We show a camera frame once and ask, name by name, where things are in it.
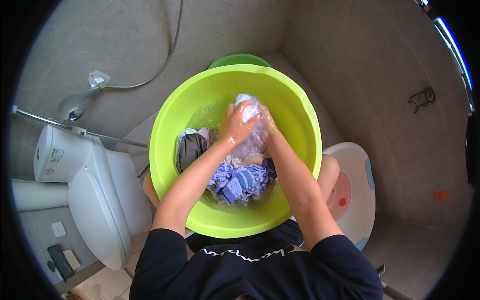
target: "metal rod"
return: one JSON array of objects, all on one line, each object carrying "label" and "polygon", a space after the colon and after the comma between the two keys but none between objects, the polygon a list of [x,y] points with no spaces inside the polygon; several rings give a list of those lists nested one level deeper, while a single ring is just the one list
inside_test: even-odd
[{"label": "metal rod", "polygon": [[33,113],[29,112],[29,111],[26,111],[26,110],[23,110],[23,109],[20,109],[20,108],[17,108],[16,113],[19,113],[19,114],[21,114],[21,115],[30,117],[30,118],[32,118],[32,119],[36,119],[36,120],[38,120],[38,121],[42,121],[42,122],[44,122],[44,123],[47,123],[47,124],[50,124],[50,125],[54,125],[54,126],[57,126],[57,127],[63,128],[63,129],[72,130],[72,126],[70,126],[70,125],[62,124],[62,123],[57,122],[57,121],[55,121],[55,120],[51,120],[51,119],[47,119],[47,118],[41,117],[41,116],[39,116],[39,115],[33,114]]},{"label": "metal rod", "polygon": [[119,143],[125,143],[125,144],[129,144],[129,145],[134,145],[134,146],[139,146],[139,147],[143,147],[143,148],[148,148],[148,145],[147,145],[147,144],[143,144],[143,143],[138,143],[138,142],[129,141],[129,140],[124,140],[124,139],[117,139],[116,137],[111,137],[111,136],[108,136],[108,135],[103,135],[103,134],[99,134],[99,133],[95,133],[95,132],[90,132],[90,131],[87,131],[87,134],[93,135],[93,136],[96,136],[96,137],[99,137],[99,138],[104,139],[104,140],[111,140],[111,141],[115,141],[115,142],[119,142]]},{"label": "metal rod", "polygon": [[140,178],[145,173],[145,171],[147,171],[149,166],[150,166],[150,162],[147,162],[147,164],[138,173],[137,178]]},{"label": "metal rod", "polygon": [[[24,116],[27,116],[27,117],[30,117],[32,119],[35,119],[35,120],[38,120],[38,121],[42,121],[44,123],[47,123],[47,124],[50,124],[50,125],[53,125],[53,126],[57,126],[57,127],[60,127],[62,129],[66,129],[66,130],[72,130],[73,126],[71,125],[67,125],[67,124],[63,124],[63,123],[60,123],[60,122],[57,122],[55,120],[51,120],[51,119],[47,119],[47,118],[44,118],[44,117],[41,117],[39,115],[36,115],[36,114],[33,114],[29,111],[26,111],[26,110],[23,110],[23,109],[20,109],[20,108],[17,108],[17,107],[14,107],[12,109],[12,112],[13,113],[19,113],[21,115],[24,115]],[[143,147],[143,148],[148,148],[148,145],[147,144],[143,144],[143,143],[137,143],[137,142],[133,142],[133,141],[129,141],[129,140],[124,140],[124,139],[117,139],[115,137],[111,137],[111,136],[108,136],[108,135],[103,135],[103,134],[99,134],[99,133],[95,133],[95,132],[90,132],[90,131],[87,131],[86,134],[89,134],[89,135],[92,135],[92,136],[96,136],[98,138],[101,138],[101,139],[104,139],[104,140],[110,140],[110,141],[115,141],[115,142],[119,142],[119,143],[124,143],[124,144],[129,144],[129,145],[134,145],[134,146],[138,146],[138,147]]]}]

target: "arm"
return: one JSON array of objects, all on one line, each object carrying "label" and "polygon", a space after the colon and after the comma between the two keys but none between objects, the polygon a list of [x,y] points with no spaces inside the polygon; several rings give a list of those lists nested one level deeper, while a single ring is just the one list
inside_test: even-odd
[{"label": "arm", "polygon": [[220,125],[220,138],[167,190],[157,206],[152,230],[165,228],[184,235],[188,214],[202,196],[216,169],[235,145],[243,142],[258,123],[260,115],[251,118],[247,123],[242,121],[245,107],[251,104],[251,101],[244,101],[236,111],[233,104],[228,106],[227,115]]},{"label": "arm", "polygon": [[310,170],[276,128],[266,108],[262,114],[264,129],[268,132],[265,143],[272,155],[278,182],[297,219],[308,249],[311,250],[316,243],[329,236],[343,235],[328,211],[320,186]]}]

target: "toilet tank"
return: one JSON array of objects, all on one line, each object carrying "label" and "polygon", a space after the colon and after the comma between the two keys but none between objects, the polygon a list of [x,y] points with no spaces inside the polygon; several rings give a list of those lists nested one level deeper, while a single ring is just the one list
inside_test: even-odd
[{"label": "toilet tank", "polygon": [[35,180],[71,182],[91,154],[92,136],[79,135],[47,125],[43,128],[33,157]]}]

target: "toilet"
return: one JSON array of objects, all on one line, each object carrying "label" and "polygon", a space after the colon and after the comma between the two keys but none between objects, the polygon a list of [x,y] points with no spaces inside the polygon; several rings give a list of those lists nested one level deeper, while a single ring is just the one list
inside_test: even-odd
[{"label": "toilet", "polygon": [[343,233],[363,250],[375,221],[375,183],[370,159],[362,147],[344,142],[323,150],[335,157],[340,174],[327,199],[330,213]]},{"label": "toilet", "polygon": [[113,270],[126,267],[131,236],[152,225],[130,155],[107,150],[97,137],[47,125],[33,160],[37,182],[68,184],[68,207],[92,253]]}]

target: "toilet seat lid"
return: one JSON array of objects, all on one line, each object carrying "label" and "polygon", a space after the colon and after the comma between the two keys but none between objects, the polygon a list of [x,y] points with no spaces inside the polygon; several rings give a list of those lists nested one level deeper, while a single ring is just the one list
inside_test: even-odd
[{"label": "toilet seat lid", "polygon": [[70,211],[88,248],[105,266],[113,270],[123,268],[127,263],[125,249],[95,176],[82,171],[69,187]]}]

